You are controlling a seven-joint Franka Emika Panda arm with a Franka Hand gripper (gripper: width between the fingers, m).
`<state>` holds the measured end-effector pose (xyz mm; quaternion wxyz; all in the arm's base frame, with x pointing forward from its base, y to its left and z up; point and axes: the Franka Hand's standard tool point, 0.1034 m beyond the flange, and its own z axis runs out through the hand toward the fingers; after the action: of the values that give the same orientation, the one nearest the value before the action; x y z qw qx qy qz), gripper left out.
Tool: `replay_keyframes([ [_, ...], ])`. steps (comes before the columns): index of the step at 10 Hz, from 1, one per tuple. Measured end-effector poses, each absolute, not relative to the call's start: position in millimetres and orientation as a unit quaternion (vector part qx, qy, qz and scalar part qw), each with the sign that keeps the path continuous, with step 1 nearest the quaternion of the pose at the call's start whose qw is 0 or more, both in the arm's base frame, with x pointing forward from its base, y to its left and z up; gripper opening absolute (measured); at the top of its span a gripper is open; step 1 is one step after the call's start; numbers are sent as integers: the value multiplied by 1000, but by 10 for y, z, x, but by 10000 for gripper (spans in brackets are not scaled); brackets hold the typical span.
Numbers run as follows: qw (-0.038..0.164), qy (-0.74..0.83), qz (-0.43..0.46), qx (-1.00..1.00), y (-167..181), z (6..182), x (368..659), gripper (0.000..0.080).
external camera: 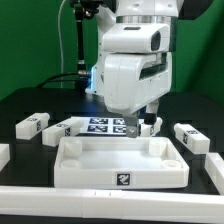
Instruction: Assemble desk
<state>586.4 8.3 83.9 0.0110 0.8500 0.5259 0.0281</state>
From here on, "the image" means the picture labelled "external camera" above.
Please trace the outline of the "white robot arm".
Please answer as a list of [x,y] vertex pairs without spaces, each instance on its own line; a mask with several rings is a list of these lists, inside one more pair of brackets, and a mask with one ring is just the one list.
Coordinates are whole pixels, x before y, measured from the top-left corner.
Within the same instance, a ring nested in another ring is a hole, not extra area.
[[170,91],[176,24],[184,0],[116,0],[97,14],[98,59],[86,92],[103,99],[108,111],[123,116],[126,135],[140,135],[157,119],[159,98]]

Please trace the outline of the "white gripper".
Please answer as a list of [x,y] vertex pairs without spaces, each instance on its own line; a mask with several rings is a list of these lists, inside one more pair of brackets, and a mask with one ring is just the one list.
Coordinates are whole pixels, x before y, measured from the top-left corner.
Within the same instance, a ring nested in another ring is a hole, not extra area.
[[[129,115],[146,106],[144,123],[157,121],[154,101],[171,88],[170,27],[165,23],[115,24],[104,36],[104,101],[113,113]],[[126,136],[136,138],[136,115],[125,118]]]

